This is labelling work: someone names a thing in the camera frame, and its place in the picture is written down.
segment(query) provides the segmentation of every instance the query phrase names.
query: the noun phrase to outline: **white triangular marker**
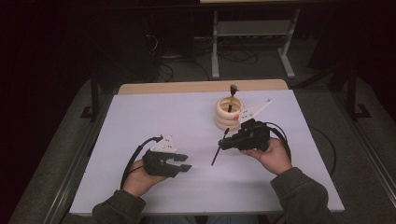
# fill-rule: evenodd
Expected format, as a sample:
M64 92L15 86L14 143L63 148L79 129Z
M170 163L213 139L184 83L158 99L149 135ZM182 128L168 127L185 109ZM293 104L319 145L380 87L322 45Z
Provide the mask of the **white triangular marker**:
M155 152L167 152L167 153L177 152L173 142L173 138L170 135L163 138L163 140L159 141L155 146L151 147L150 150Z
M264 110L265 107L271 104L271 102L272 100L268 99L268 101L264 102L263 104L254 105L252 107L240 110L238 122L243 123L249 119L253 119L254 117L256 117L256 115L262 112L262 110Z

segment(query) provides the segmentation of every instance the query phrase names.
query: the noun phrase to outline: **dark sleeve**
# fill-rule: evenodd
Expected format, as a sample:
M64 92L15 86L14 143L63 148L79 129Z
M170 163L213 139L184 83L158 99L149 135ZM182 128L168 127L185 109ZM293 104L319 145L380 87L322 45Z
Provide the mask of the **dark sleeve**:
M271 185L285 212L288 224L336 223L327 207L327 190L294 167L277 176Z
M92 209L92 217L67 214L63 224L134 224L140 220L140 214L146 203L124 190L116 190L109 199Z

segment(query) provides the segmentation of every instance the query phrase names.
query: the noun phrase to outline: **hand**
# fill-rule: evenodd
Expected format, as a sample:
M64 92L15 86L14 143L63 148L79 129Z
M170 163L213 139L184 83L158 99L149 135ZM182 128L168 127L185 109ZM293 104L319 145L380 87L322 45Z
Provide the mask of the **hand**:
M271 138L268 145L269 147L264 152L258 149L241 150L241 152L258 160L265 169L274 175L280 175L293 167L279 139Z
M143 161L141 160L135 161L134 164L132 164L130 169L131 171L138 167L140 168L128 175L122 187L123 190L134 195L135 197L142 196L147 191L149 191L151 187L166 179L164 176L149 175L142 166Z

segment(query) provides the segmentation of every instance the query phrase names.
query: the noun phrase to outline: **white metal stand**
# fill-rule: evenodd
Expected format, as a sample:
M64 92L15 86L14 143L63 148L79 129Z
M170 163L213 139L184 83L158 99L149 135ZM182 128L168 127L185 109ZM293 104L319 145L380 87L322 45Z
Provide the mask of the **white metal stand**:
M219 79L218 36L233 35L285 35L286 42L278 54L288 78L295 78L287 53L297 24L300 9L294 10L291 20L273 21L218 21L218 12L213 20L212 78Z

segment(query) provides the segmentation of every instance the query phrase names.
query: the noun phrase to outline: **white table surface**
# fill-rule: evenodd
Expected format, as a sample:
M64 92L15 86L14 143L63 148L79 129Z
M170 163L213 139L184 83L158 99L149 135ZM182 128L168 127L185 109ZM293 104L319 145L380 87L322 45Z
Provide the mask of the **white table surface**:
M281 211L270 181L275 177L238 149L218 148L223 131L215 124L215 105L227 91L116 95L72 204L72 214L90 215L93 207L120 188L122 172L137 146L153 136L172 135L177 153L192 167L154 186L142 196L143 214L208 215ZM329 192L329 208L344 206L307 127L293 91L239 91L245 107L273 102L255 119L273 122L286 133L292 164ZM140 159L155 142L148 143Z

